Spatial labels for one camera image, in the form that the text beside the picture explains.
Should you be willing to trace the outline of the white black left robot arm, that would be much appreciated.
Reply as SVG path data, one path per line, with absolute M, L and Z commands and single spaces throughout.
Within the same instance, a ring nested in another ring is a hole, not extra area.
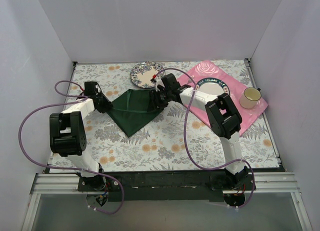
M 80 176 L 90 178 L 89 185 L 95 191 L 101 191 L 106 187 L 107 182 L 101 175 L 102 166 L 86 151 L 84 119 L 94 111 L 101 114 L 107 113 L 113 105 L 96 81 L 85 82 L 82 95 L 83 98 L 79 98 L 66 110 L 50 115 L 50 149 L 54 154 L 59 154 L 71 161 Z

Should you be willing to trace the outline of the dark green cloth napkin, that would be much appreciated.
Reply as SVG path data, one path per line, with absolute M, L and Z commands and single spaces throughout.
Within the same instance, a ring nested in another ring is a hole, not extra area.
M 129 138 L 162 111 L 154 106 L 149 90 L 128 89 L 112 101 L 112 108 L 107 113 Z

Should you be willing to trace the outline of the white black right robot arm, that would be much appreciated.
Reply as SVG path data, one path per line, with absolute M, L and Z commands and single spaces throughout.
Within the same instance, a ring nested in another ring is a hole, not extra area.
M 158 74 L 155 74 L 152 76 L 151 82 L 155 84 L 155 88 L 150 93 L 150 98 L 155 107 L 158 109 L 165 108 L 169 102 L 176 102 L 187 107 L 183 139 L 190 161 L 197 168 L 205 171 L 215 171 L 223 168 L 226 183 L 230 189 L 237 190 L 243 187 L 249 171 L 246 162 L 243 160 L 240 146 L 239 131 L 242 117 L 230 95 L 227 93 L 213 95 L 201 92 L 195 86 L 180 85 L 172 73 L 163 76 L 161 79 L 158 79 Z M 205 168 L 197 164 L 192 158 L 187 145 L 187 122 L 192 107 L 206 112 L 211 130 L 221 141 L 225 164 Z

